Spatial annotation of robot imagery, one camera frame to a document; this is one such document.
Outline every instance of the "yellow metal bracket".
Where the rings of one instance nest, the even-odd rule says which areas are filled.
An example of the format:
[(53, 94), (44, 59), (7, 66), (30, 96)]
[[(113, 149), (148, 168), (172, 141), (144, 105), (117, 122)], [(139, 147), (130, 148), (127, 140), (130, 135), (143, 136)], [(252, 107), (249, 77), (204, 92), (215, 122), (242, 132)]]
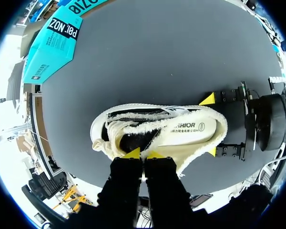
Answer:
[(150, 155), (147, 157), (147, 159), (153, 159), (153, 158), (165, 158), (164, 156), (162, 156), (161, 154), (158, 154), (157, 152), (155, 151), (152, 151), (150, 153)]
[(215, 103), (215, 95), (214, 92), (210, 94), (206, 99), (204, 99), (199, 105), (208, 105), (208, 104), (214, 104)]
[(135, 158), (135, 159), (139, 159), (140, 158), (140, 148), (136, 148), (135, 150), (133, 150), (132, 152), (126, 154), (123, 158)]

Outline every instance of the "black cable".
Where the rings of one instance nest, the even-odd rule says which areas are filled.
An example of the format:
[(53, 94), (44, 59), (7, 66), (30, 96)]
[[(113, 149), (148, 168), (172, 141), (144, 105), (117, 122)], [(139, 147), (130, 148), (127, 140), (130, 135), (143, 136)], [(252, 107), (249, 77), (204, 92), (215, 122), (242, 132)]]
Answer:
[(145, 219), (143, 219), (142, 224), (141, 224), (141, 228), (143, 228), (143, 223), (144, 223)]
[[(151, 221), (151, 220), (149, 220), (149, 221)], [(147, 223), (145, 224), (144, 228), (147, 226), (147, 224), (148, 224), (149, 221), (147, 221)]]
[(260, 96), (259, 96), (259, 94), (257, 93), (257, 91), (256, 91), (256, 90), (254, 90), (254, 89), (248, 89), (248, 90), (247, 90), (247, 92), (249, 92), (249, 91), (253, 91), (253, 92), (255, 92), (255, 93), (256, 93), (256, 95), (257, 95), (257, 97), (258, 97), (258, 98), (260, 98)]
[(43, 224), (43, 225), (41, 226), (41, 229), (44, 229), (44, 227), (45, 227), (46, 225), (49, 225), (48, 228), (51, 228), (51, 223), (47, 222), (47, 223), (45, 223), (45, 224)]

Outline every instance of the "white wire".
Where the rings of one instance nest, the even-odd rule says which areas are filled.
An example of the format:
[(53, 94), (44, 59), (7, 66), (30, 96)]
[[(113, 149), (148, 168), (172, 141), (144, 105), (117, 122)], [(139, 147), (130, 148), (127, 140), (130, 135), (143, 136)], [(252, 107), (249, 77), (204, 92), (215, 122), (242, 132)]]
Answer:
[(32, 131), (30, 128), (29, 128), (29, 123), (28, 123), (28, 116), (27, 116), (27, 122), (26, 122), (26, 124), (27, 124), (27, 128), (28, 128), (28, 130), (30, 130), (33, 134), (35, 134), (36, 136), (39, 136), (40, 138), (42, 138), (43, 140), (45, 140), (45, 141), (47, 141), (47, 142), (49, 142), (47, 139), (45, 139), (44, 137), (42, 137), (42, 136), (40, 136), (38, 133), (35, 133), (34, 131)]
[(281, 158), (277, 158), (277, 159), (275, 159), (275, 160), (272, 160), (272, 161), (268, 162), (266, 165), (264, 165), (264, 166), (262, 167), (262, 169), (261, 169), (261, 172), (260, 172), (259, 175), (258, 175), (258, 184), (261, 185), (262, 172), (263, 172), (263, 170), (266, 168), (267, 165), (269, 165), (269, 164), (271, 164), (271, 163), (275, 163), (275, 162), (277, 162), (277, 161), (282, 161), (282, 160), (285, 160), (285, 159), (286, 159), (286, 156), (283, 156), (283, 157), (281, 157)]

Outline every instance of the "black equipment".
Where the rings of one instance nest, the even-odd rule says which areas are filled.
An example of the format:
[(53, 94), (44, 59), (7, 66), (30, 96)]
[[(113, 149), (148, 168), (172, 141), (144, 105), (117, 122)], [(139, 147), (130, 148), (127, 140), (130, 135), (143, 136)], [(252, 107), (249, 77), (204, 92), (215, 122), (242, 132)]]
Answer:
[(246, 129), (245, 142), (225, 144), (223, 141), (216, 148), (216, 156), (233, 156), (245, 161), (256, 147), (262, 151), (276, 150), (286, 143), (286, 87), (282, 94), (276, 94), (273, 81), (269, 78), (271, 94), (261, 97), (255, 90), (248, 89), (245, 82), (237, 89), (214, 92), (215, 104), (208, 106), (221, 113), (223, 105), (231, 106), (231, 110), (225, 109), (230, 112), (233, 104), (243, 104)]

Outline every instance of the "metal frame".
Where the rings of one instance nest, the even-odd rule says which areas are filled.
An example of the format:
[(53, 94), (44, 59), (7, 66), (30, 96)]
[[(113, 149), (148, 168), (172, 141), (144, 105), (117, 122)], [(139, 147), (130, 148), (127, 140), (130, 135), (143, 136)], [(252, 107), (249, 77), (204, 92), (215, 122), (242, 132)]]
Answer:
[(38, 148), (38, 154), (37, 155), (40, 156), (40, 159), (42, 161), (42, 163), (40, 163), (41, 167), (44, 170), (44, 173), (46, 174), (47, 178), (51, 179), (52, 177), (63, 172), (63, 169), (62, 168), (57, 169), (55, 172), (52, 170), (52, 168), (48, 162), (47, 156), (45, 154), (44, 148), (41, 144), (41, 137), (39, 134), (39, 130), (38, 130), (38, 128), (36, 128), (37, 127), (37, 118), (36, 118), (36, 110), (35, 110), (36, 109), (35, 98), (38, 98), (38, 97), (42, 97), (42, 94), (31, 94), (30, 95), (32, 131), (34, 132), (33, 135), (34, 135), (34, 139), (36, 141), (36, 145)]

